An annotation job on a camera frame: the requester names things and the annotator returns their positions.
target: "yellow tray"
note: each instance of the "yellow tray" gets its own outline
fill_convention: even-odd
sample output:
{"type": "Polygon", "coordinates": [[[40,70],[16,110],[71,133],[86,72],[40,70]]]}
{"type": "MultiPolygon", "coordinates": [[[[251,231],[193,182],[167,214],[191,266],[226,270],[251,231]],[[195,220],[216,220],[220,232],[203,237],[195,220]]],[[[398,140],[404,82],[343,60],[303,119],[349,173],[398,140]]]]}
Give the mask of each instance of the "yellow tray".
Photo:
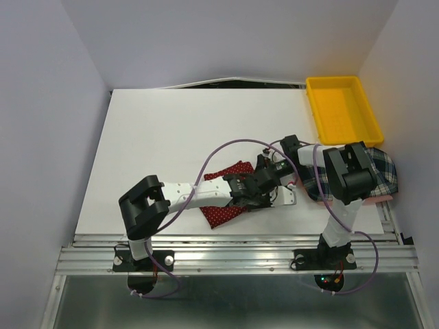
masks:
{"type": "Polygon", "coordinates": [[[322,144],[384,141],[358,77],[309,77],[307,95],[322,144]]]}

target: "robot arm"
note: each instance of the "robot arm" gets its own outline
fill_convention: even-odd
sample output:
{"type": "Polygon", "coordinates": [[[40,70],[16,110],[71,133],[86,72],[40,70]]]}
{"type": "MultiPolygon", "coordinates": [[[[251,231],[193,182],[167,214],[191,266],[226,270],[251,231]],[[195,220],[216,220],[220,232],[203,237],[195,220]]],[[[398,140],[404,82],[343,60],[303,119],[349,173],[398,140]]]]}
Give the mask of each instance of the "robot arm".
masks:
{"type": "MultiPolygon", "coordinates": [[[[299,174],[313,165],[313,146],[302,146],[296,135],[281,141],[284,153],[296,164],[299,174]]],[[[201,182],[198,186],[189,183],[160,182],[156,175],[147,176],[119,199],[130,249],[135,260],[147,257],[145,242],[158,232],[163,219],[181,209],[192,190],[195,194],[186,209],[203,206],[246,206],[249,210],[271,208],[296,203],[296,196],[282,186],[280,178],[289,175],[293,169],[287,161],[272,162],[267,156],[259,155],[254,174],[225,175],[214,180],[201,182]],[[274,189],[278,197],[272,201],[274,189]]],[[[343,147],[319,147],[316,162],[327,170],[333,200],[333,211],[337,217],[352,228],[362,199],[376,187],[376,177],[370,160],[360,143],[343,147]]],[[[325,257],[340,258],[350,249],[349,233],[329,218],[322,237],[325,257]]]]}
{"type": "Polygon", "coordinates": [[[248,210],[296,204],[296,194],[281,185],[280,178],[292,173],[285,163],[274,164],[258,157],[255,173],[230,174],[194,186],[190,183],[159,182],[147,176],[119,199],[130,250],[135,260],[147,258],[150,237],[159,231],[163,219],[179,211],[193,189],[195,193],[186,209],[205,206],[245,206],[248,210]]]}

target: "white table surface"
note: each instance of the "white table surface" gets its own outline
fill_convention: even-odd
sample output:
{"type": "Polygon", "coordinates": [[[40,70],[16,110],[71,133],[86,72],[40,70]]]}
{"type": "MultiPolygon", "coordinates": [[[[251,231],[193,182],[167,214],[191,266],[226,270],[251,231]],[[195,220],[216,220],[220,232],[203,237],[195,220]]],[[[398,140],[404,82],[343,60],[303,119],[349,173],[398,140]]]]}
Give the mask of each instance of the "white table surface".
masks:
{"type": "MultiPolygon", "coordinates": [[[[115,90],[76,234],[125,234],[118,199],[147,175],[155,174],[162,182],[192,182],[205,158],[227,141],[253,138],[270,143],[290,134],[317,141],[304,90],[115,90]]],[[[214,156],[206,172],[238,160],[255,165],[261,150],[250,143],[228,146],[214,156]]],[[[303,188],[297,197],[295,206],[245,213],[214,230],[199,209],[186,210],[161,234],[321,233],[327,210],[303,188]]],[[[375,205],[361,207],[354,230],[383,233],[375,205]]]]}

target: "red polka dot cloth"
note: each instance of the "red polka dot cloth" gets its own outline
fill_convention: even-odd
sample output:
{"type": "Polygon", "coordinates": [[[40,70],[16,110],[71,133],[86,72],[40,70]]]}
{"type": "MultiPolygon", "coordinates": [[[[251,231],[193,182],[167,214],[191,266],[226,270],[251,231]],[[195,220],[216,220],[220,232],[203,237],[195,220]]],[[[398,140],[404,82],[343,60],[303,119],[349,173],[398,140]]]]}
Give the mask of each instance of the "red polka dot cloth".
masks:
{"type": "MultiPolygon", "coordinates": [[[[228,173],[254,173],[252,164],[249,162],[239,161],[229,168],[218,171],[217,173],[207,173],[204,175],[204,180],[212,180],[218,178],[219,176],[227,175],[228,173]]],[[[246,207],[201,207],[203,215],[206,217],[211,228],[216,228],[222,225],[236,216],[247,211],[246,207]]]]}

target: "screw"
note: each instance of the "screw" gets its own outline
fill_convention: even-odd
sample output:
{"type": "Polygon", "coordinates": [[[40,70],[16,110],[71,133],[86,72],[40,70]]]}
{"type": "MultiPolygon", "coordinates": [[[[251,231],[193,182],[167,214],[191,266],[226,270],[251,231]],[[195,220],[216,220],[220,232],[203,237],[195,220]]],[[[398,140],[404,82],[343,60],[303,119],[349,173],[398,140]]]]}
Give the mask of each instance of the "screw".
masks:
{"type": "Polygon", "coordinates": [[[174,257],[172,257],[172,256],[166,256],[165,257],[165,264],[167,265],[167,266],[170,266],[170,265],[172,265],[174,263],[174,257]]]}
{"type": "Polygon", "coordinates": [[[352,254],[348,254],[348,256],[346,256],[346,260],[349,264],[353,264],[355,263],[355,256],[352,254]]]}
{"type": "Polygon", "coordinates": [[[119,266],[122,263],[122,260],[120,260],[119,257],[115,257],[115,259],[112,260],[112,263],[119,266]]]}
{"type": "Polygon", "coordinates": [[[305,262],[305,258],[303,257],[303,255],[299,254],[296,256],[296,263],[303,264],[304,262],[305,262]]]}

